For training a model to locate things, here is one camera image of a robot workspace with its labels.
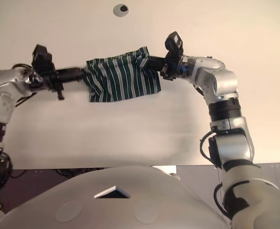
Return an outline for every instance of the black cable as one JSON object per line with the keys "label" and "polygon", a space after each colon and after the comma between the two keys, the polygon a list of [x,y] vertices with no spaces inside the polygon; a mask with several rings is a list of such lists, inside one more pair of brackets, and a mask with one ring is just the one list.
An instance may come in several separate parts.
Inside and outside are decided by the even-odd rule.
{"label": "black cable", "polygon": [[204,96],[203,91],[202,91],[199,87],[195,86],[194,84],[193,84],[193,87],[196,89],[196,91],[197,91],[199,94],[201,94],[202,96]]}
{"label": "black cable", "polygon": [[23,174],[25,174],[26,171],[27,171],[27,170],[25,169],[25,170],[24,170],[22,173],[20,173],[19,175],[15,176],[15,177],[12,176],[12,175],[10,175],[10,177],[11,177],[11,178],[14,178],[14,179],[15,179],[15,178],[19,178],[19,177],[21,177]]}
{"label": "black cable", "polygon": [[101,170],[104,168],[61,168],[53,169],[58,175],[61,175],[67,179],[76,177],[80,174],[88,173],[91,171]]}
{"label": "black cable", "polygon": [[32,66],[25,63],[14,64],[12,68],[32,68]]}
{"label": "black cable", "polygon": [[208,161],[211,162],[211,159],[204,153],[203,151],[203,144],[205,142],[205,140],[212,134],[212,131],[209,131],[207,134],[204,135],[204,137],[200,140],[200,144],[199,144],[199,151],[201,152],[201,155],[206,158]]}
{"label": "black cable", "polygon": [[11,172],[12,172],[12,162],[11,162],[11,157],[10,157],[8,154],[2,152],[2,154],[1,154],[0,156],[3,157],[3,158],[6,158],[7,161],[8,161],[8,163],[9,163],[9,164],[8,164],[8,168],[7,168],[7,173],[5,174],[4,179],[3,179],[2,182],[0,183],[0,189],[1,189],[1,188],[7,183],[8,179],[9,179],[10,176],[11,176]]}
{"label": "black cable", "polygon": [[20,100],[18,100],[17,102],[17,104],[16,104],[16,107],[17,106],[20,106],[22,103],[24,103],[24,102],[26,102],[27,100],[29,100],[30,98],[32,98],[34,95],[36,95],[37,93],[33,93],[33,94],[31,94],[30,96],[28,96],[28,97],[25,97],[25,98],[22,98],[22,99],[20,99]]}
{"label": "black cable", "polygon": [[213,191],[213,199],[215,200],[215,204],[216,204],[217,208],[224,214],[224,216],[226,216],[227,218],[230,219],[229,214],[222,208],[222,206],[220,205],[220,203],[217,200],[217,193],[221,189],[222,186],[223,186],[223,184],[220,183],[215,187],[215,190]]}

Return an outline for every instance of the cable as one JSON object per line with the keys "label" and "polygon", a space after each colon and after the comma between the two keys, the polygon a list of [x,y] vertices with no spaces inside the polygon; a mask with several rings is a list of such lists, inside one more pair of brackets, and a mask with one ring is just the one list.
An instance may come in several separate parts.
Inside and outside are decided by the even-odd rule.
{"label": "cable", "polygon": [[204,153],[203,151],[203,144],[205,142],[205,140],[212,134],[212,131],[209,131],[207,134],[204,135],[204,137],[200,140],[200,144],[199,144],[199,150],[201,152],[201,155],[206,158],[208,161],[211,162],[211,159]]}
{"label": "cable", "polygon": [[101,170],[104,168],[61,168],[53,169],[58,175],[61,175],[67,179],[76,177],[80,174],[88,173],[91,171]]}
{"label": "cable", "polygon": [[16,107],[17,106],[20,106],[22,103],[26,102],[27,100],[29,100],[30,98],[32,98],[34,95],[36,95],[37,93],[33,93],[31,94],[30,96],[28,97],[25,97],[25,98],[21,98],[17,101],[17,104],[16,104]]}
{"label": "cable", "polygon": [[193,84],[193,87],[196,89],[196,91],[197,91],[199,94],[201,94],[202,96],[204,96],[203,91],[202,91],[199,87],[195,86],[194,84]]}
{"label": "cable", "polygon": [[32,66],[25,63],[14,64],[12,68],[32,68]]}
{"label": "cable", "polygon": [[218,184],[218,185],[215,187],[215,190],[213,191],[213,199],[214,199],[214,201],[215,201],[215,204],[216,204],[217,208],[224,214],[224,216],[226,216],[227,218],[231,219],[231,218],[229,217],[228,212],[226,212],[226,211],[222,208],[222,206],[220,205],[220,203],[218,202],[217,197],[216,197],[218,191],[221,189],[222,186],[223,186],[223,184],[220,183],[220,184]]}
{"label": "cable", "polygon": [[10,175],[10,178],[14,178],[14,179],[16,179],[16,178],[19,178],[19,177],[21,177],[23,174],[25,174],[26,173],[26,169],[22,172],[22,173],[20,173],[19,175],[17,175],[17,176],[12,176],[12,175]]}
{"label": "cable", "polygon": [[2,179],[2,182],[0,183],[0,189],[7,183],[9,177],[11,176],[11,172],[12,172],[12,162],[11,162],[11,158],[8,154],[2,152],[0,157],[2,157],[3,159],[7,159],[8,164],[8,168],[6,173],[4,174],[4,177]]}

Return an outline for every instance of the white stripe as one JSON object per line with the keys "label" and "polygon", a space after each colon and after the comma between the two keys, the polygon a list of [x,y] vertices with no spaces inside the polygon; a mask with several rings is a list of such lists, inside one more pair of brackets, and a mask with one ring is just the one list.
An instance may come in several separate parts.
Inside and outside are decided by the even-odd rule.
{"label": "white stripe", "polygon": [[117,60],[114,60],[113,61],[115,64],[115,70],[117,72],[117,75],[119,77],[119,83],[120,83],[120,90],[121,90],[121,97],[122,97],[122,100],[125,99],[125,96],[124,96],[124,88],[123,88],[123,80],[122,80],[122,75],[121,75],[121,72],[120,72],[120,69],[118,67],[118,62]]}
{"label": "white stripe", "polygon": [[146,87],[145,87],[145,82],[144,82],[144,75],[143,75],[143,71],[142,69],[140,68],[140,75],[141,75],[141,81],[142,81],[142,87],[143,87],[143,92],[144,92],[144,95],[146,95]]}
{"label": "white stripe", "polygon": [[[156,76],[155,72],[152,72],[150,69],[149,69],[149,72],[151,73],[152,76]],[[154,79],[154,78],[153,78],[153,83],[154,83],[154,92],[157,93],[158,92],[157,91],[157,83],[156,83],[156,79]]]}
{"label": "white stripe", "polygon": [[109,77],[107,76],[107,72],[106,72],[105,68],[103,67],[103,65],[101,63],[98,64],[98,67],[101,70],[103,76],[107,80],[107,88],[108,88],[108,91],[109,91],[109,94],[110,94],[110,101],[113,102],[114,99],[113,99],[113,96],[112,96],[112,90],[111,90],[111,86],[110,86],[111,82],[109,80]]}
{"label": "white stripe", "polygon": [[118,101],[118,92],[117,92],[116,81],[115,81],[115,78],[114,78],[114,76],[113,76],[113,74],[112,74],[112,72],[111,72],[111,68],[110,68],[110,66],[109,66],[108,62],[106,62],[106,64],[107,64],[107,66],[108,66],[108,68],[109,68],[109,71],[110,71],[111,77],[112,77],[113,82],[114,82],[114,85],[115,85],[115,91],[116,91],[116,96],[117,96],[117,101]]}
{"label": "white stripe", "polygon": [[91,84],[91,82],[89,81],[89,78],[88,78],[88,76],[87,76],[87,80],[88,80],[88,82],[89,82],[89,84],[91,85],[91,89],[93,88],[95,91],[96,91],[96,97],[97,97],[97,95],[98,95],[98,93],[97,93],[97,90],[95,89],[95,87]]}
{"label": "white stripe", "polygon": [[132,66],[131,66],[130,56],[127,57],[127,62],[128,62],[128,66],[129,66],[130,75],[131,75],[131,82],[130,82],[131,92],[132,92],[133,98],[136,98],[136,93],[135,93],[135,88],[134,88],[134,70],[132,69]]}
{"label": "white stripe", "polygon": [[129,97],[129,81],[128,81],[128,76],[127,76],[127,73],[126,73],[126,70],[125,70],[125,64],[123,63],[123,61],[122,61],[122,66],[123,66],[123,69],[124,69],[124,73],[126,75],[127,96]]}
{"label": "white stripe", "polygon": [[100,94],[100,103],[103,102],[103,96],[104,96],[104,90],[102,88],[102,85],[100,84],[100,82],[97,80],[97,77],[95,75],[92,75],[92,79],[93,79],[93,82],[94,84],[100,89],[101,91],[101,94]]}

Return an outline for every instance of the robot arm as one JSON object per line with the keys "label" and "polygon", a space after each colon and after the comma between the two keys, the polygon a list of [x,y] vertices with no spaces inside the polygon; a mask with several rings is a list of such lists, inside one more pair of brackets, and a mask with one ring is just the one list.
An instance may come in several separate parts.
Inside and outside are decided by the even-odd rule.
{"label": "robot arm", "polygon": [[215,133],[209,138],[210,161],[222,169],[223,213],[232,220],[232,228],[280,228],[280,191],[252,163],[254,147],[241,115],[235,74],[211,57],[183,56],[183,42],[176,32],[166,47],[161,75],[193,84],[209,107],[211,133]]}

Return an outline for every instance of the cloth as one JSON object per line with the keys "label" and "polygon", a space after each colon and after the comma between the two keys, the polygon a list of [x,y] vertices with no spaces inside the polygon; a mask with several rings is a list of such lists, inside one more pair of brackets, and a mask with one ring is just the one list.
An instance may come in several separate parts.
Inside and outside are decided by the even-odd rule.
{"label": "cloth", "polygon": [[87,61],[90,102],[115,102],[161,91],[157,71],[146,68],[147,47],[123,55]]}

